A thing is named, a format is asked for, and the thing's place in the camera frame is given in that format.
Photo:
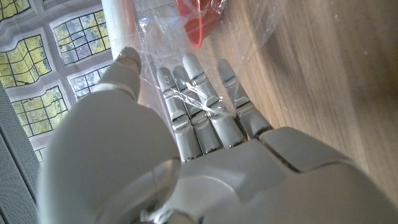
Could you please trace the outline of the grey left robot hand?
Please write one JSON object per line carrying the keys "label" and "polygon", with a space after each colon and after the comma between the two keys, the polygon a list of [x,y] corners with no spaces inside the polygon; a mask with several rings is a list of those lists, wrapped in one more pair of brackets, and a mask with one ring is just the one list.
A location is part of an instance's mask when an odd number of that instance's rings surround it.
{"label": "grey left robot hand", "polygon": [[123,49],[58,125],[39,177],[41,223],[396,223],[397,207],[353,161],[238,97],[224,110],[193,54],[158,71],[168,127],[140,105],[140,55]]}

